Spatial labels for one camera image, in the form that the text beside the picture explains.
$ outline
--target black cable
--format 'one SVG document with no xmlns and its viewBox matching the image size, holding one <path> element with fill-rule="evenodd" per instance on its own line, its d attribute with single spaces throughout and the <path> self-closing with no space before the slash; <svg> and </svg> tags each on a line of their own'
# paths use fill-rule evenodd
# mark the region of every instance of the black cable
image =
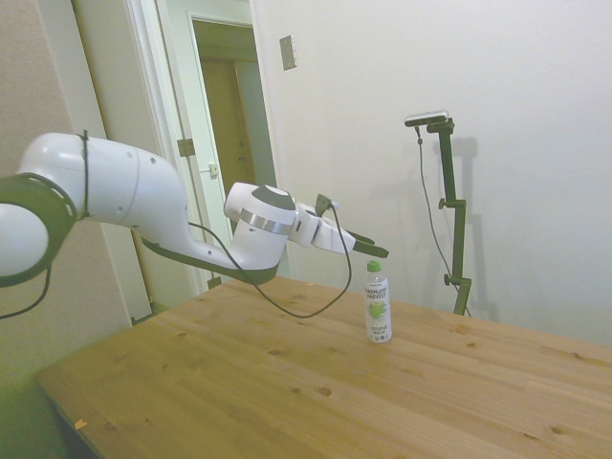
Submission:
<svg viewBox="0 0 612 459">
<path fill-rule="evenodd" d="M 79 136 L 83 139 L 83 161 L 85 163 L 85 203 L 83 204 L 83 215 L 81 219 L 89 217 L 89 152 L 87 151 L 87 142 L 89 137 L 87 131 L 83 131 L 83 135 Z"/>
<path fill-rule="evenodd" d="M 340 241 L 342 242 L 342 246 L 344 247 L 344 254 L 346 255 L 346 262 L 348 264 L 348 280 L 346 281 L 346 286 L 344 286 L 344 290 L 342 290 L 342 292 L 340 292 L 339 295 L 336 296 L 331 302 L 329 302 L 327 305 L 323 306 L 318 311 L 316 311 L 314 313 L 311 313 L 311 314 L 308 314 L 308 315 L 305 315 L 305 316 L 301 316 L 299 314 L 292 313 L 291 311 L 283 308 L 280 304 L 276 303 L 269 296 L 267 296 L 266 293 L 263 290 L 261 290 L 259 288 L 259 286 L 256 285 L 249 278 L 249 275 L 245 272 L 245 270 L 243 270 L 242 267 L 238 264 L 238 262 L 233 258 L 233 256 L 231 256 L 231 253 L 230 253 L 230 251 L 228 251 L 228 249 L 226 248 L 225 244 L 221 241 L 221 239 L 219 239 L 219 237 L 211 229 L 208 229 L 206 227 L 203 227 L 202 225 L 198 225 L 198 224 L 195 224 L 195 223 L 189 223 L 189 224 L 192 227 L 199 228 L 200 230 L 204 230 L 207 233 L 209 233 L 210 235 L 212 235 L 212 237 L 214 237 L 214 239 L 219 243 L 221 248 L 228 255 L 229 259 L 234 264 L 234 266 L 238 269 L 238 271 L 245 277 L 245 279 L 247 279 L 247 281 L 255 289 L 257 289 L 257 292 L 259 292 L 264 298 L 266 298 L 273 306 L 275 306 L 276 308 L 280 309 L 283 313 L 288 314 L 291 317 L 295 317 L 295 318 L 310 318 L 310 317 L 314 317 L 314 316 L 317 316 L 317 315 L 321 314 L 323 311 L 325 311 L 327 308 L 329 308 L 332 304 L 334 304 L 336 301 L 338 301 L 346 293 L 346 291 L 348 290 L 348 287 L 351 284 L 351 280 L 353 278 L 353 269 L 351 267 L 351 258 L 348 255 L 348 249 L 346 248 L 346 243 L 344 242 L 344 237 L 342 236 L 342 230 L 340 229 L 340 223 L 339 223 L 339 219 L 338 219 L 338 214 L 336 213 L 336 208 L 331 206 L 331 209 L 334 212 L 334 218 L 336 219 L 336 225 L 338 226 L 338 230 L 339 230 Z"/>
<path fill-rule="evenodd" d="M 433 218 L 431 217 L 431 205 L 429 203 L 429 195 L 427 194 L 427 187 L 425 185 L 425 175 L 423 173 L 423 139 L 421 139 L 421 131 L 419 130 L 419 126 L 414 126 L 414 130 L 417 131 L 417 137 L 419 139 L 418 144 L 419 144 L 419 163 L 420 163 L 420 168 L 421 168 L 421 184 L 423 184 L 423 193 L 425 194 L 425 201 L 427 203 L 427 213 L 429 215 L 429 227 L 431 228 L 431 234 L 433 234 L 433 240 L 436 243 L 436 248 L 438 249 L 438 253 L 440 253 L 440 256 L 442 257 L 442 261 L 444 261 L 444 265 L 447 267 L 448 277 L 451 277 L 452 274 L 450 273 L 450 267 L 448 266 L 447 259 L 444 257 L 444 254 L 442 253 L 442 249 L 440 249 L 440 243 L 438 242 L 438 236 L 436 235 L 436 230 L 433 227 Z M 459 288 L 454 284 L 452 284 L 452 286 L 455 288 L 458 294 Z M 466 306 L 466 312 L 468 313 L 468 316 L 471 317 L 471 312 L 468 309 L 468 306 Z"/>
<path fill-rule="evenodd" d="M 49 284 L 50 283 L 51 283 L 51 265 L 49 265 L 49 268 L 47 268 L 47 278 L 45 279 L 45 287 L 44 287 L 44 289 L 42 291 L 42 294 L 38 298 L 38 300 L 35 301 L 32 305 L 28 306 L 26 309 L 22 309 L 21 311 L 17 311 L 16 313 L 10 313 L 10 314 L 6 314 L 4 316 L 0 316 L 0 320 L 2 320 L 4 318 L 19 316 L 21 314 L 25 314 L 28 311 L 31 311 L 32 309 L 34 309 L 45 298 L 45 296 L 47 295 L 47 292 L 49 292 Z"/>
</svg>

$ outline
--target plastic bottle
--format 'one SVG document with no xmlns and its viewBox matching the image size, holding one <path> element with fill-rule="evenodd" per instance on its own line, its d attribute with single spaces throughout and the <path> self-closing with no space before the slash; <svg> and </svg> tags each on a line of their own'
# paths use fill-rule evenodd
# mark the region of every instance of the plastic bottle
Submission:
<svg viewBox="0 0 612 459">
<path fill-rule="evenodd" d="M 367 270 L 363 280 L 367 337 L 372 342 L 387 342 L 393 334 L 389 281 L 381 271 L 380 262 L 369 261 Z"/>
</svg>

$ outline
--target wooden table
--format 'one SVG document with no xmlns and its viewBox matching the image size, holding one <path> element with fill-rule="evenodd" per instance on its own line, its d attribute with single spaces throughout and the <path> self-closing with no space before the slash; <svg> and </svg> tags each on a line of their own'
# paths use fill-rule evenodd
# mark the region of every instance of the wooden table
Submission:
<svg viewBox="0 0 612 459">
<path fill-rule="evenodd" d="M 359 295 L 231 281 L 38 381 L 101 457 L 612 458 L 612 348 L 393 308 L 375 344 Z"/>
</svg>

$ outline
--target bottle cap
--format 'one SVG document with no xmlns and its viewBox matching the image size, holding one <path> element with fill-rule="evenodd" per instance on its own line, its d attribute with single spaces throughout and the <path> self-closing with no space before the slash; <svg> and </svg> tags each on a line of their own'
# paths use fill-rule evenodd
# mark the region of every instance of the bottle cap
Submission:
<svg viewBox="0 0 612 459">
<path fill-rule="evenodd" d="M 369 273 L 376 273 L 381 270 L 381 263 L 376 260 L 368 261 L 367 270 Z"/>
</svg>

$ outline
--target bottle label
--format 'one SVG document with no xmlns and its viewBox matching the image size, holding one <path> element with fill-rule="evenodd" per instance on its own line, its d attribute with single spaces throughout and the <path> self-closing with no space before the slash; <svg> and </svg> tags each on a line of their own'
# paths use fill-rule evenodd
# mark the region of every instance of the bottle label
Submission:
<svg viewBox="0 0 612 459">
<path fill-rule="evenodd" d="M 371 341 L 386 342 L 391 339 L 391 301 L 386 279 L 365 284 L 365 327 Z"/>
</svg>

